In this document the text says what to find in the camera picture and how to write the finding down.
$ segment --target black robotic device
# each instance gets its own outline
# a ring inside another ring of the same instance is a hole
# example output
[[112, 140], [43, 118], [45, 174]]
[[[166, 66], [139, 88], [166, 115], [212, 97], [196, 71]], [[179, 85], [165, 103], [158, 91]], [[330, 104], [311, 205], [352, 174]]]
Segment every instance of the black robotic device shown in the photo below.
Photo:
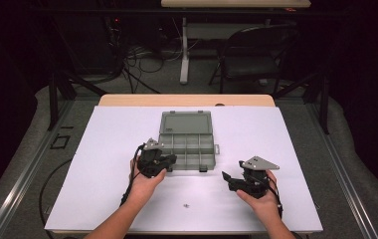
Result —
[[263, 197], [268, 190], [270, 190], [275, 196], [279, 207], [279, 214], [282, 216], [283, 207], [280, 202], [279, 192], [273, 190], [270, 187], [270, 178], [267, 176], [267, 169], [280, 169], [277, 165], [266, 161], [263, 158], [254, 156], [248, 161], [239, 161], [240, 167], [244, 169], [244, 179], [232, 178], [226, 172], [223, 173], [223, 178], [229, 183], [229, 189], [231, 191], [237, 191], [239, 189], [245, 191], [255, 198]]
[[177, 156], [175, 154], [161, 156], [162, 150], [160, 148], [162, 147], [162, 144], [152, 138], [143, 145], [137, 168], [144, 176], [155, 177], [164, 168], [167, 171], [172, 171], [171, 165], [176, 163]]

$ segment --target table leg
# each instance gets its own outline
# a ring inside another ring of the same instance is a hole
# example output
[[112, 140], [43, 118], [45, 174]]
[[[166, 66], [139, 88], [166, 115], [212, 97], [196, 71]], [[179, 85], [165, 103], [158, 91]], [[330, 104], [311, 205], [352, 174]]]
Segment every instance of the table leg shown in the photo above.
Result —
[[182, 24], [182, 69], [180, 70], [180, 84], [188, 84], [189, 74], [189, 56], [188, 56], [188, 36], [187, 36], [187, 23], [186, 18], [183, 18]]

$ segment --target wooden table edge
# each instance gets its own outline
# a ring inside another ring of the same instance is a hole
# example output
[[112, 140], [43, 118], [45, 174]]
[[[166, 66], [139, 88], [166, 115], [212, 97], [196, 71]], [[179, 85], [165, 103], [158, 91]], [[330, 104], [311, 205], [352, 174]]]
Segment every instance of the wooden table edge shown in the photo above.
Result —
[[101, 107], [275, 107], [269, 95], [152, 95], [107, 94], [98, 103]]

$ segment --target clear plastic organizer box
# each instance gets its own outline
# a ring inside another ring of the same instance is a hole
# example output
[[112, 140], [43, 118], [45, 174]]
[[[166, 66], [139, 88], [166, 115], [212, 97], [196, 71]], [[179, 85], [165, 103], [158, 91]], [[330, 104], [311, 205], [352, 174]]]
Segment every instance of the clear plastic organizer box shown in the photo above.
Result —
[[214, 144], [211, 113], [167, 112], [162, 114], [158, 142], [163, 154], [176, 154], [175, 170], [213, 170], [218, 145]]

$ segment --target desk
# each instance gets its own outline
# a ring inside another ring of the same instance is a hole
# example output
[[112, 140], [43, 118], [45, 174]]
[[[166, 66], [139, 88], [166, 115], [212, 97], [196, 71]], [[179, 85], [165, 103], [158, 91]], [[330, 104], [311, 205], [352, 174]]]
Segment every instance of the desk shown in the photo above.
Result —
[[[161, 0], [161, 6], [170, 8], [308, 8], [310, 2], [308, 0]], [[251, 25], [232, 24], [230, 27], [223, 28], [222, 25], [202, 25], [194, 24], [189, 25], [186, 18], [183, 18], [182, 24], [182, 69], [180, 73], [180, 84], [188, 83], [188, 71], [189, 71], [189, 54], [188, 54], [188, 38], [202, 39], [204, 35], [206, 39], [228, 39], [233, 33], [238, 30], [242, 30]], [[217, 34], [219, 31], [225, 32], [224, 34]]]
[[253, 155], [281, 167], [275, 175], [279, 180], [283, 221], [287, 227], [303, 233], [322, 230], [280, 110], [270, 96], [254, 95], [102, 97], [46, 229], [75, 233], [94, 230], [117, 208], [127, 187], [128, 164], [136, 148], [149, 137], [158, 137], [161, 113], [198, 110], [212, 114], [214, 140], [220, 144], [215, 169], [206, 173], [185, 170], [167, 173], [129, 233], [265, 232], [251, 208], [228, 189], [221, 175], [221, 171], [226, 171], [238, 177], [242, 172], [238, 161]]

